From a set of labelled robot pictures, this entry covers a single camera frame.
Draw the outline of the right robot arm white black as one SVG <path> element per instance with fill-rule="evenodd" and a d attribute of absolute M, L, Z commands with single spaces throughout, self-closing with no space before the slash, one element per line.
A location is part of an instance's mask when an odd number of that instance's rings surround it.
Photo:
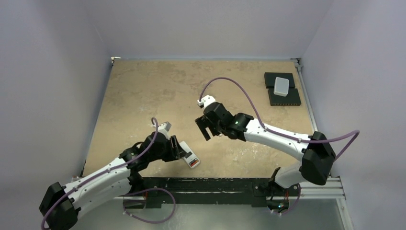
<path fill-rule="evenodd" d="M 280 195 L 287 188 L 301 182 L 325 185 L 336 155 L 320 132 L 312 135 L 293 132 L 265 125 L 251 115 L 231 114 L 222 103 L 199 101 L 203 115 L 195 119 L 204 138 L 224 135 L 229 139 L 262 144 L 287 153 L 297 160 L 288 167 L 276 169 L 269 181 L 269 189 Z"/>

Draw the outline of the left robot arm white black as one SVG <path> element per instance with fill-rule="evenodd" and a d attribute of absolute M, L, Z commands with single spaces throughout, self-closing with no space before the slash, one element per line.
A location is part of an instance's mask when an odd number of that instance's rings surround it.
<path fill-rule="evenodd" d="M 99 205 L 118 196 L 142 196 L 162 188 L 146 188 L 140 171 L 154 161 L 177 161 L 193 155 L 186 142 L 176 136 L 152 132 L 144 141 L 125 149 L 101 169 L 68 184 L 50 185 L 39 206 L 43 215 L 41 229 L 69 230 L 77 221 Z"/>

